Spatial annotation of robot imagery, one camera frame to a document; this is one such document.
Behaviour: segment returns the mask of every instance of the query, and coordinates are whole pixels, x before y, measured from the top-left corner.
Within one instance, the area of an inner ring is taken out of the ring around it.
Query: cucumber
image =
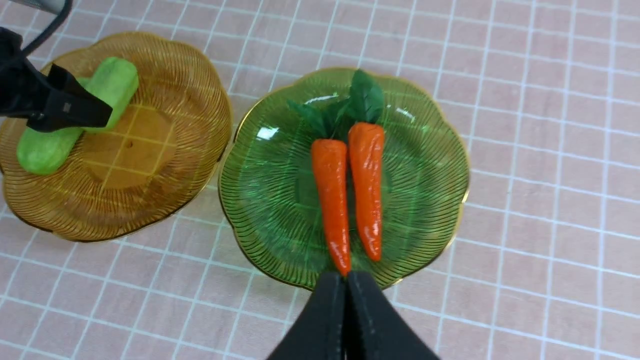
[[[113,129],[136,93],[138,83],[138,70],[127,60],[111,57],[100,63],[89,83],[83,86],[93,96],[106,102],[113,111],[105,127],[85,127],[84,130],[101,133]]]
[[[84,130],[99,133],[113,129],[138,89],[138,71],[127,60],[107,58],[90,79],[79,78],[78,83],[113,108],[107,126],[70,127],[52,133],[25,129],[16,149],[24,170],[36,175],[52,174],[64,164]]]
[[[82,132],[80,127],[68,127],[39,133],[27,127],[18,143],[18,163],[32,174],[52,174],[64,164]]]

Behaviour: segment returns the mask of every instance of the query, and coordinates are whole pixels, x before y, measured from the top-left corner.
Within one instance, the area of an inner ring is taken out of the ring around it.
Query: orange carrot
[[[321,138],[311,144],[311,162],[322,211],[324,237],[342,276],[351,270],[347,211],[347,145]]]
[[[349,130],[349,159],[356,195],[356,223],[367,255],[382,257],[382,150],[385,132],[380,125],[357,122]]]

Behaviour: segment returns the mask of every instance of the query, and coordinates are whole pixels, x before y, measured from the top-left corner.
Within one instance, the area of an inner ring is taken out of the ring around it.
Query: amber glass plate
[[[209,59],[190,45],[121,33],[54,63],[90,78],[110,56],[135,64],[140,87],[116,128],[84,133],[57,172],[36,176],[18,164],[25,120],[7,119],[0,128],[7,205],[69,240],[116,238],[176,212],[210,180],[231,137],[225,89]]]
[[[310,146],[314,131],[286,105],[345,98],[354,69],[325,69],[260,100],[240,124],[220,173],[220,199],[246,257],[267,275],[312,289],[335,269],[324,241]],[[420,270],[453,240],[469,185],[463,142],[432,98],[400,78],[374,76],[385,94],[382,260],[367,258],[349,183],[353,270],[385,288]],[[346,137],[348,129],[338,136]]]

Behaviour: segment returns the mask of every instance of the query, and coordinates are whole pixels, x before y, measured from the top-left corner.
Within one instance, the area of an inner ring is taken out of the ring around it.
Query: green glass plate
[[[335,267],[311,171],[316,138],[286,100],[327,106],[348,96],[354,71],[319,70],[261,99],[240,123],[220,173],[220,200],[245,256],[274,279],[310,290],[321,272]],[[386,132],[382,260],[370,261],[360,243],[349,183],[351,261],[353,270],[370,272],[386,288],[430,264],[453,240],[467,198],[469,160],[424,90],[372,76],[387,104],[378,122]]]

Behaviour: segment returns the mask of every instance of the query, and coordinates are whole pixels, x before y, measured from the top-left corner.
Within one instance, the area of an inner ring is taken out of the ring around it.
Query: carrot
[[[329,253],[340,274],[347,276],[351,270],[346,180],[347,145],[340,140],[317,139],[311,144],[311,162]]]
[[[364,249],[373,261],[382,257],[382,150],[380,125],[357,122],[349,130],[349,160],[356,195],[356,223]]]
[[[356,195],[358,234],[370,259],[382,257],[382,151],[385,131],[376,124],[384,110],[384,93],[362,70],[349,89],[349,115],[358,120],[349,130],[349,160]]]
[[[322,211],[324,237],[335,267],[342,276],[347,276],[351,271],[347,144],[333,139],[346,102],[336,102],[324,112],[308,104],[287,103],[309,122],[320,137],[311,143],[311,165]]]

